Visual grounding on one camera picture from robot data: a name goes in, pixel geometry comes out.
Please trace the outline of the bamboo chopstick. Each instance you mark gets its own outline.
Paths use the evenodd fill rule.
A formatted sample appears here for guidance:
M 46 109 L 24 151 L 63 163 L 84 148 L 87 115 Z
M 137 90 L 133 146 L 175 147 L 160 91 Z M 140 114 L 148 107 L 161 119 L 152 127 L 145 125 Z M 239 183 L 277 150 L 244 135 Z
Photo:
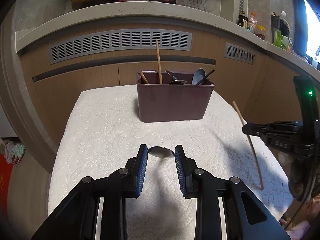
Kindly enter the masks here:
M 163 84 L 162 69 L 161 69 L 161 58 L 160 58 L 159 45 L 158 45 L 158 39 L 157 39 L 157 38 L 156 38 L 156 51 L 157 51 L 157 63 L 158 63 L 159 83 L 160 83 L 160 84 Z
M 236 104 L 236 102 L 234 100 L 232 101 L 232 105 L 233 105 L 234 109 L 236 110 L 236 112 L 237 112 L 237 114 L 238 114 L 238 116 L 240 118 L 242 126 L 244 126 L 245 125 L 245 121 L 244 121 L 244 119 L 242 117 L 242 114 L 240 112 L 239 107 L 237 106 L 237 104 Z M 260 188 L 261 188 L 261 190 L 263 190 L 264 189 L 264 184 L 263 184 L 263 178 L 262 178 L 261 169 L 260 169 L 260 165 L 259 165 L 259 162 L 258 162 L 257 154 L 255 152 L 255 149 L 254 149 L 254 146 L 253 146 L 253 143 L 252 143 L 252 140 L 251 140 L 250 136 L 249 135 L 246 135 L 246 136 L 247 136 L 247 140 L 248 140 L 248 143 L 249 143 L 249 146 L 250 146 L 250 149 L 252 151 L 252 154 L 253 154 L 253 157 L 254 157 L 254 161 L 255 161 L 255 164 L 256 164 L 258 177 L 259 177 L 259 181 L 260 181 Z

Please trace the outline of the blue plastic spoon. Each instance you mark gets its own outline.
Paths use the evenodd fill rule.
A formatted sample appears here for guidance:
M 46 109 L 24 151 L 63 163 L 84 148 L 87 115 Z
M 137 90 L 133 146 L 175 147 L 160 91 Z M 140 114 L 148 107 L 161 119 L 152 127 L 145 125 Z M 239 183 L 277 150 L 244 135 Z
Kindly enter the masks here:
M 193 75 L 192 84 L 197 85 L 206 75 L 206 71 L 203 68 L 199 68 Z

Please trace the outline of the brown wooden spoon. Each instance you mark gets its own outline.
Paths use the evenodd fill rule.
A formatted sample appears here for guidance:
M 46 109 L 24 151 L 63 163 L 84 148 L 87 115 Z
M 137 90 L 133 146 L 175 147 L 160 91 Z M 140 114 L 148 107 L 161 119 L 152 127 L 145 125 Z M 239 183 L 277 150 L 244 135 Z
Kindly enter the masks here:
M 142 78 L 142 80 L 144 81 L 145 84 L 149 84 L 147 78 L 145 77 L 144 73 L 143 72 L 140 72 L 139 73 L 140 77 Z

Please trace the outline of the white kitchen countertop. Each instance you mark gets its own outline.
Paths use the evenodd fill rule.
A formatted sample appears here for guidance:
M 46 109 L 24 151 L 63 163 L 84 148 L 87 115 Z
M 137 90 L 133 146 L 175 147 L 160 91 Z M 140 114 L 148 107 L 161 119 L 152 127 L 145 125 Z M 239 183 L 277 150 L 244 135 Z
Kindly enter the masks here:
M 319 80 L 319 70 L 312 67 L 312 65 L 288 51 L 267 43 L 231 21 L 194 8 L 159 2 L 135 1 L 108 3 L 66 13 L 49 20 L 37 28 L 17 31 L 15 33 L 15 52 L 17 53 L 21 51 L 43 37 L 74 25 L 125 17 L 153 17 L 170 19 L 171 21 L 181 20 L 187 23 L 197 23 L 203 26 L 219 29 L 234 36 L 243 38 L 267 52 L 289 61 L 296 67 L 314 77 L 317 81 Z

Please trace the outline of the black chopstick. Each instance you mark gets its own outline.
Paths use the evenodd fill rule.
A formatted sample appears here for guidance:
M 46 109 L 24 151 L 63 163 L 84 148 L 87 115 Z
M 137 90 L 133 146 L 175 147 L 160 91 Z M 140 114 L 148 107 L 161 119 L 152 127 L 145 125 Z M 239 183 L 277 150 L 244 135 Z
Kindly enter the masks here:
M 211 74 L 213 74 L 213 72 L 215 72 L 215 69 L 212 69 L 207 75 L 205 75 L 205 76 L 197 83 L 197 85 L 200 85 L 201 83 L 203 83 L 208 77 L 210 77 Z

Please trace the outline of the small grey vent grille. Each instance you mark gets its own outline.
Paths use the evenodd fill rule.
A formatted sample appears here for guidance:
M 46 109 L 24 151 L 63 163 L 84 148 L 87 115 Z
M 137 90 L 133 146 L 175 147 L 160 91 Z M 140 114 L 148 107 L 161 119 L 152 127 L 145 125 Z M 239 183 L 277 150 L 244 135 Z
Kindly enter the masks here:
M 231 43 L 226 43 L 223 57 L 244 62 L 247 64 L 254 64 L 256 59 L 256 54 L 245 48 L 236 46 Z

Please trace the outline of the maroon utensil holder box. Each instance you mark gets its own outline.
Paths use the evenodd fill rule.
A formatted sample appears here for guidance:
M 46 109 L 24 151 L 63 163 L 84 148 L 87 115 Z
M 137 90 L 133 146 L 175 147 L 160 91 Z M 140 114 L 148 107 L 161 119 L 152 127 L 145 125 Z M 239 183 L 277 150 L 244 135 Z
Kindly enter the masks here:
M 162 73 L 163 83 L 159 83 L 158 72 L 151 70 L 143 73 L 148 83 L 137 74 L 137 96 L 139 118 L 142 122 L 165 122 L 202 119 L 214 83 L 205 80 L 200 85 L 193 85 L 193 73 L 173 72 L 180 80 L 185 80 L 185 85 L 170 84 L 172 78 L 165 72 Z

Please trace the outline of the green plastic bag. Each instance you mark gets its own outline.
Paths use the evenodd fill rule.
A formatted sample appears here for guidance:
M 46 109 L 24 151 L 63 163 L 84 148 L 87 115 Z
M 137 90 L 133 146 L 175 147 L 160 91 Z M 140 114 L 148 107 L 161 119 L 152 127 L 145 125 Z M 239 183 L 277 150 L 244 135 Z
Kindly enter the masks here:
M 283 50 L 288 50 L 290 40 L 288 37 L 282 35 L 280 30 L 276 30 L 274 32 L 272 44 L 278 48 L 283 49 Z

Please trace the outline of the dark brown glossy spoon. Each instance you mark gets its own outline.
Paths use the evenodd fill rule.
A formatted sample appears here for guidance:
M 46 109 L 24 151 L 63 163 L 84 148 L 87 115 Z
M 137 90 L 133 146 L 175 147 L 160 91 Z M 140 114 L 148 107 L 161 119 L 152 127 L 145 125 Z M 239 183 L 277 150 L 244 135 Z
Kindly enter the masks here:
M 188 82 L 185 81 L 185 80 L 174 80 L 174 81 L 171 81 L 169 84 L 170 85 L 185 85 L 187 84 Z

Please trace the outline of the yellow lid jar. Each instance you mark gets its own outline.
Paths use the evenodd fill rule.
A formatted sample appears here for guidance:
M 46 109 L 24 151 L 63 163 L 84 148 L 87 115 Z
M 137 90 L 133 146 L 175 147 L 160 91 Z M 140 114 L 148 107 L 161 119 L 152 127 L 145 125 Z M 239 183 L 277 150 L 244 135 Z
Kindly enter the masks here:
M 256 25 L 254 33 L 255 33 L 255 35 L 257 35 L 262 40 L 265 40 L 266 29 L 262 25 Z

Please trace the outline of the orange capped clear bottle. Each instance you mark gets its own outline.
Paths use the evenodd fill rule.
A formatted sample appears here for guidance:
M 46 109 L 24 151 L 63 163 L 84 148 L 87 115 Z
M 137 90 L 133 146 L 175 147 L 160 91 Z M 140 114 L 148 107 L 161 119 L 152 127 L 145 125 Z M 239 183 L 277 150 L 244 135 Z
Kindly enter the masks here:
M 254 33 L 255 31 L 255 28 L 256 28 L 256 25 L 257 25 L 257 19 L 255 17 L 255 13 L 254 12 L 251 12 L 250 13 L 250 16 L 248 18 L 248 25 L 247 25 L 247 29 Z

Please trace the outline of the grey countertop utensil caddy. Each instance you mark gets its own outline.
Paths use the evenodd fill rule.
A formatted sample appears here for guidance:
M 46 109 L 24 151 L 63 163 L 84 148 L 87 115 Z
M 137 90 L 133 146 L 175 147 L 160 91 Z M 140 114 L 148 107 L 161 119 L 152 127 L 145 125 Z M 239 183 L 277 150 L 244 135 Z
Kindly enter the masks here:
M 276 14 L 274 11 L 271 12 L 271 31 L 272 39 L 276 37 L 276 31 L 280 31 L 281 35 L 289 37 L 290 36 L 290 25 L 285 19 L 286 12 L 281 11 L 280 14 Z

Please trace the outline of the dark soy sauce bottle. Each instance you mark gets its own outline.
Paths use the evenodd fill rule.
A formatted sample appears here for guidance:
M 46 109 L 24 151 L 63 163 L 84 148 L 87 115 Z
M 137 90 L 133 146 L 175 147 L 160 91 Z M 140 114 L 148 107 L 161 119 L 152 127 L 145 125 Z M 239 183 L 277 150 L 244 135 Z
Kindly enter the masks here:
M 238 15 L 238 25 L 244 29 L 247 29 L 248 18 L 246 16 L 245 11 L 240 10 Z

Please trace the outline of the red paper banner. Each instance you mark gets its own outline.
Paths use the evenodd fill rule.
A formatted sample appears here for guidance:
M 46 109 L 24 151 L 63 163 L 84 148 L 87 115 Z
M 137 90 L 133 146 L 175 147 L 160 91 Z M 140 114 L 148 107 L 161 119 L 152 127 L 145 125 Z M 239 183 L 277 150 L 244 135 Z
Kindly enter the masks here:
M 8 215 L 8 190 L 13 165 L 8 164 L 3 154 L 0 156 L 0 205 L 2 213 Z

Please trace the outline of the long grey vent grille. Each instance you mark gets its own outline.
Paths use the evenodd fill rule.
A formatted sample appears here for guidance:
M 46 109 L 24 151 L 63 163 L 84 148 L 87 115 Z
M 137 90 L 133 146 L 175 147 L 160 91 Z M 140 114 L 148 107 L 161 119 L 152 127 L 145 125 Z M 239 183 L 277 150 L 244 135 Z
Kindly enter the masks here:
M 193 34 L 167 29 L 118 29 L 70 38 L 48 47 L 51 64 L 80 56 L 119 50 L 191 50 Z

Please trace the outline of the black handled metal spoon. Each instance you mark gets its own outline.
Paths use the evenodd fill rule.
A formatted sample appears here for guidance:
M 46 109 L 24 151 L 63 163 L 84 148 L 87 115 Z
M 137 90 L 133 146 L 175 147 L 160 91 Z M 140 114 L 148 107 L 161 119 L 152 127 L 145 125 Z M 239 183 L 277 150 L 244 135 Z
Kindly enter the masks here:
M 171 78 L 173 81 L 177 81 L 177 77 L 169 70 L 165 71 Z

